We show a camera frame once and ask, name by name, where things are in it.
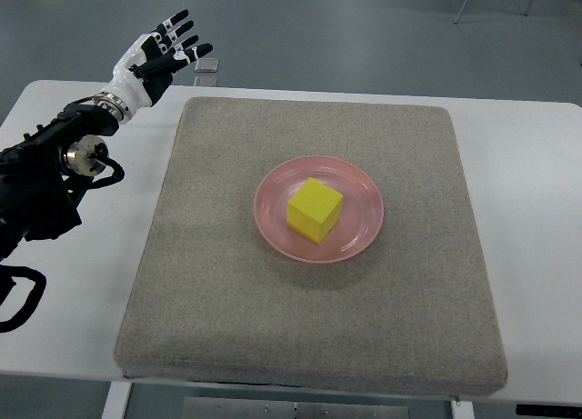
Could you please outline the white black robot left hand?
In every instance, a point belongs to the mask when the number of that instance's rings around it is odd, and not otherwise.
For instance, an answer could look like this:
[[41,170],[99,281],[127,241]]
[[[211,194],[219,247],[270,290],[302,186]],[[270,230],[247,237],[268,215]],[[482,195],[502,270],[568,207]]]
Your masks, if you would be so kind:
[[112,80],[93,97],[94,104],[127,122],[161,99],[176,72],[212,52],[212,45],[196,43],[197,35],[184,37],[194,27],[188,15],[182,10],[140,35],[117,61]]

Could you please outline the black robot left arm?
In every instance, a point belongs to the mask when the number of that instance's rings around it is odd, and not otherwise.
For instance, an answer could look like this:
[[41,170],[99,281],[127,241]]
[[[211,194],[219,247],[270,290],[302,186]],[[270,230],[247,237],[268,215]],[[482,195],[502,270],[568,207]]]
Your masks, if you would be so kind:
[[89,190],[125,177],[105,138],[129,115],[120,99],[102,92],[68,104],[1,152],[1,256],[21,241],[55,240],[82,223],[77,208]]

